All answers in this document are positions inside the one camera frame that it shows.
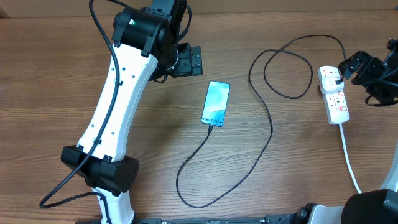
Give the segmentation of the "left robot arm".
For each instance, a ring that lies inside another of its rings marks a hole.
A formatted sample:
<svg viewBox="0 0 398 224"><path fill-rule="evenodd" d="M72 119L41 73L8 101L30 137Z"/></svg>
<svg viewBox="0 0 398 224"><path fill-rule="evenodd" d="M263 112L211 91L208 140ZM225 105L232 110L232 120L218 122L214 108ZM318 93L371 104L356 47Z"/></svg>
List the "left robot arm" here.
<svg viewBox="0 0 398 224"><path fill-rule="evenodd" d="M201 48L183 42L180 27L191 9L186 1L154 1L126 6L114 18L108 76L90 125L74 146L65 146L62 162L82 176L98 198L101 223L132 223L129 191L139 161L126 154L129 129L149 81L203 73Z"/></svg>

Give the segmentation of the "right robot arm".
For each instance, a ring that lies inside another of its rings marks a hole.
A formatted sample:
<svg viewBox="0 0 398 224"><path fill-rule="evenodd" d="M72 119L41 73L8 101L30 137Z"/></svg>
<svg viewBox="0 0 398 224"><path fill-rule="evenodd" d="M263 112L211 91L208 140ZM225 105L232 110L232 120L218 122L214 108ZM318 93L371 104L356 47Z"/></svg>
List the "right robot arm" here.
<svg viewBox="0 0 398 224"><path fill-rule="evenodd" d="M329 124L339 128L349 121L343 80L361 85L369 99L376 99L375 107L397 104L397 40L389 39L390 54L380 60L365 51L358 51L337 67L318 69L320 91ZM397 223L397 159L379 190L357 191L344 206L327 207L309 203L296 213L285 216L281 223Z"/></svg>

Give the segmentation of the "blue screen Galaxy smartphone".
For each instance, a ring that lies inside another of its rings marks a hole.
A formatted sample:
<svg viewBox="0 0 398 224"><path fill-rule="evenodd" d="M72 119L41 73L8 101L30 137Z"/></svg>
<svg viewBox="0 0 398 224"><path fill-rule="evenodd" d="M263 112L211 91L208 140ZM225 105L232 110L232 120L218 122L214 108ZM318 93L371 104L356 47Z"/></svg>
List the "blue screen Galaxy smartphone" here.
<svg viewBox="0 0 398 224"><path fill-rule="evenodd" d="M230 93L230 84L211 81L208 85L201 122L211 126L222 127Z"/></svg>

